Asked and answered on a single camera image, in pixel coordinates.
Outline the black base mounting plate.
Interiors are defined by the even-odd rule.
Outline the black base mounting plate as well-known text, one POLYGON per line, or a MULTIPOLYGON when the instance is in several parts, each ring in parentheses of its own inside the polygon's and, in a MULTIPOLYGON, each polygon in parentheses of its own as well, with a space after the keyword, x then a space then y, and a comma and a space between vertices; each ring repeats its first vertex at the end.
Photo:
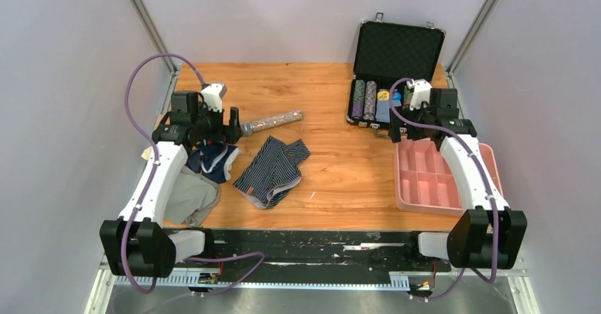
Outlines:
POLYGON ((423 257, 406 231, 211 230, 202 258, 218 259, 221 281, 248 277, 263 284, 387 284, 391 272, 430 279, 448 272, 446 262, 423 257))

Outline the black poker chip case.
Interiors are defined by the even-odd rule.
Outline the black poker chip case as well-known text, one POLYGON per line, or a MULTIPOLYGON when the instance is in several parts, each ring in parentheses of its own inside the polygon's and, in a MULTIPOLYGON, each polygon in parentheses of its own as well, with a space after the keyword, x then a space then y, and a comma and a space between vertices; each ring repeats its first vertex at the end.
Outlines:
POLYGON ((359 26, 352 80, 347 103, 346 121, 350 125, 388 129, 389 123, 353 119, 352 94, 354 81, 375 81, 377 91, 388 91, 400 78, 432 81, 446 32, 430 26, 413 26, 383 21, 377 13, 373 20, 363 20, 359 26))

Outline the navy white orange garment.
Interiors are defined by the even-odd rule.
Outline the navy white orange garment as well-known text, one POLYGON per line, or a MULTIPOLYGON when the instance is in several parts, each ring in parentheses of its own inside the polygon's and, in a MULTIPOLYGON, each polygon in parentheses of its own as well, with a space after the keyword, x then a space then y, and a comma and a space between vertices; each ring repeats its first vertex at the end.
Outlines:
POLYGON ((231 179, 230 172, 239 154, 240 149, 235 145, 203 140, 192 150, 186 166, 217 184, 223 184, 231 179))

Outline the navy striped underwear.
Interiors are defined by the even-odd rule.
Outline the navy striped underwear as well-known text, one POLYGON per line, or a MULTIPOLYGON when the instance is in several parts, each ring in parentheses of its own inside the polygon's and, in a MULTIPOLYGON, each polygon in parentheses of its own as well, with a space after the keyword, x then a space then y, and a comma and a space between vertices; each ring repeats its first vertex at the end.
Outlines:
POLYGON ((273 208, 300 183, 298 165, 309 156, 301 139, 285 143, 270 136, 233 186, 257 208, 273 208))

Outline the blue playing card deck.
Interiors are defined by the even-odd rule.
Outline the blue playing card deck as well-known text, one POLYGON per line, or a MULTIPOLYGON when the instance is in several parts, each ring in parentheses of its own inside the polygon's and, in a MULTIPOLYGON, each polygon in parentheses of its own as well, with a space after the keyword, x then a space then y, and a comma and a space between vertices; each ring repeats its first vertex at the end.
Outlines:
POLYGON ((378 100, 376 102, 375 120, 380 123, 390 123, 390 101, 378 100))

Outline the aluminium frame rail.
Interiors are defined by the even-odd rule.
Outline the aluminium frame rail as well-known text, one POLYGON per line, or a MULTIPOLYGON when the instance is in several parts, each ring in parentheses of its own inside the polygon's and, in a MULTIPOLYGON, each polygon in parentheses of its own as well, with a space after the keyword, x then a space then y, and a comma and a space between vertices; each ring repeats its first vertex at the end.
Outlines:
POLYGON ((487 284, 445 264, 437 272, 386 271, 335 263, 228 262, 219 281, 210 269, 179 267, 148 295, 101 267, 86 313, 539 313, 525 270, 487 284))

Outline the glittery silver microphone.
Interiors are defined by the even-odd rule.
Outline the glittery silver microphone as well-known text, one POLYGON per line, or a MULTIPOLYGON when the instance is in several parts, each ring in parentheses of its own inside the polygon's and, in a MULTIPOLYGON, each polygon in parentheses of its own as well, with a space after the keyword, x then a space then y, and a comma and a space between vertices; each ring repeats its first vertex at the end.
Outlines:
POLYGON ((270 128, 287 125, 289 123, 295 123, 303 119, 303 113, 300 110, 289 111, 281 113, 275 116, 261 118, 250 122, 244 122, 240 125, 243 136, 250 136, 253 133, 257 133, 270 128))

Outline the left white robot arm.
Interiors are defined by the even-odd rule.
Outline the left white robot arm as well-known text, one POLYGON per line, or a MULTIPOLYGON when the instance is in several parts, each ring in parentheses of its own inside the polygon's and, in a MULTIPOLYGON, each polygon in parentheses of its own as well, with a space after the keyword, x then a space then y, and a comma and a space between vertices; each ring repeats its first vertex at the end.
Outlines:
POLYGON ((168 277, 175 264, 192 258, 210 266, 217 247, 205 230, 167 234, 162 225, 169 197, 191 149, 200 141, 234 144, 242 136, 236 107, 223 122, 225 87, 210 84, 200 91, 176 91, 171 109, 150 136, 150 156, 133 195, 117 219, 99 230, 108 266, 116 276, 168 277))

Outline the purple poker chip stack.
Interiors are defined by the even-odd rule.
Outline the purple poker chip stack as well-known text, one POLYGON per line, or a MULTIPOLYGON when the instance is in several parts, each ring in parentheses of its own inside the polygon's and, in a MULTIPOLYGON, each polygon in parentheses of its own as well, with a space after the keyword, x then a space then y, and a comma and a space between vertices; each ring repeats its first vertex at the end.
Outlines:
POLYGON ((364 111, 366 82, 362 79, 354 81, 354 90, 352 94, 352 113, 353 119, 361 119, 364 111))

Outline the grey cloth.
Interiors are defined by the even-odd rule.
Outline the grey cloth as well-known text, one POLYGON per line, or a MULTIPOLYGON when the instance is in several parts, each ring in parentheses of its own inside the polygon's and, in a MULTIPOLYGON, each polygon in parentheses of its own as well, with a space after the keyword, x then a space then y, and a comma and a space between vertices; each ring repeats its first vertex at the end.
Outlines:
POLYGON ((183 167, 174 182, 164 219, 174 224, 201 227, 219 200, 219 184, 183 167))

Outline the grey poker chip stack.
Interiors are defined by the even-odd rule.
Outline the grey poker chip stack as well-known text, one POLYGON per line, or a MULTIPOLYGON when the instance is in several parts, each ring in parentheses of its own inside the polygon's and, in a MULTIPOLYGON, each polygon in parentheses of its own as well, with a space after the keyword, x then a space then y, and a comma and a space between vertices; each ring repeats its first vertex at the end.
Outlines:
POLYGON ((375 81, 367 81, 364 93, 364 119, 375 119, 376 99, 377 83, 375 81))

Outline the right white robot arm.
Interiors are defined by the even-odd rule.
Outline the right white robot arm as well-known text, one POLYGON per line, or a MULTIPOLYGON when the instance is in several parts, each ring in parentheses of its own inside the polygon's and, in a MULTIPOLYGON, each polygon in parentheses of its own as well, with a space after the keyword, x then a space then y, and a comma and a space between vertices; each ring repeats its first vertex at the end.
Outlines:
POLYGON ((504 199, 494 155, 471 121, 459 118, 456 91, 425 81, 411 81, 405 90, 407 104, 388 102, 397 207, 458 218, 448 232, 414 232, 406 263, 417 270, 433 258, 472 270, 513 268, 527 218, 504 199))

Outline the yellow dealer button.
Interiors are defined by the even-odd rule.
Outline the yellow dealer button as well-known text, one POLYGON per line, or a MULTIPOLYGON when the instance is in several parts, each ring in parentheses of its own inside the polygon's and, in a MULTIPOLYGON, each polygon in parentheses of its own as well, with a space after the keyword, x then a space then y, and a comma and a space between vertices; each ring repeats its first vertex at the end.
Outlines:
POLYGON ((376 97, 378 101, 387 101, 390 98, 390 93, 389 91, 381 89, 377 91, 376 97))

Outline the pink compartment tray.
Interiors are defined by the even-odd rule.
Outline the pink compartment tray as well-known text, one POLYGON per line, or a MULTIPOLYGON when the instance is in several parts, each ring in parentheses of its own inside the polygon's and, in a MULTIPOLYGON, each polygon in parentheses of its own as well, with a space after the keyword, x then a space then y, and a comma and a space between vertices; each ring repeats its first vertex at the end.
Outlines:
POLYGON ((470 135, 403 140, 394 152, 396 206, 402 211, 462 216, 478 206, 499 211, 509 206, 502 194, 492 148, 470 135))

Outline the green poker chip stack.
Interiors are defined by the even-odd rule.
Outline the green poker chip stack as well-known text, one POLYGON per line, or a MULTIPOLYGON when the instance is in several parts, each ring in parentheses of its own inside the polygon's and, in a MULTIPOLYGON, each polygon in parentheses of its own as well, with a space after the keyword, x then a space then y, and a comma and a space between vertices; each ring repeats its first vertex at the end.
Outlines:
POLYGON ((404 92, 403 92, 403 106, 408 108, 411 104, 412 101, 412 96, 413 96, 413 88, 410 88, 409 86, 405 86, 404 88, 404 92))

